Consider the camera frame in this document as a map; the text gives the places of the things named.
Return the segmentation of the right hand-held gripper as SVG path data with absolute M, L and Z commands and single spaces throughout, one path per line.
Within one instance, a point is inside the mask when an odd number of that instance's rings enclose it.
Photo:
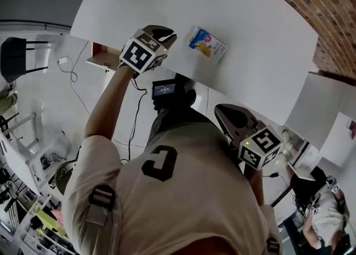
M 234 160 L 261 170 L 278 156 L 282 139 L 272 126 L 265 125 L 248 109 L 218 104 L 214 114 L 223 133 L 230 139 Z

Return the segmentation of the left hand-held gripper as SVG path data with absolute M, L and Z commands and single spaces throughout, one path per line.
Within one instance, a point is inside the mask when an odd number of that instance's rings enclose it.
M 151 24 L 138 29 L 123 47 L 119 56 L 120 66 L 128 65 L 137 74 L 153 70 L 167 58 L 176 40 L 174 30 L 165 26 Z

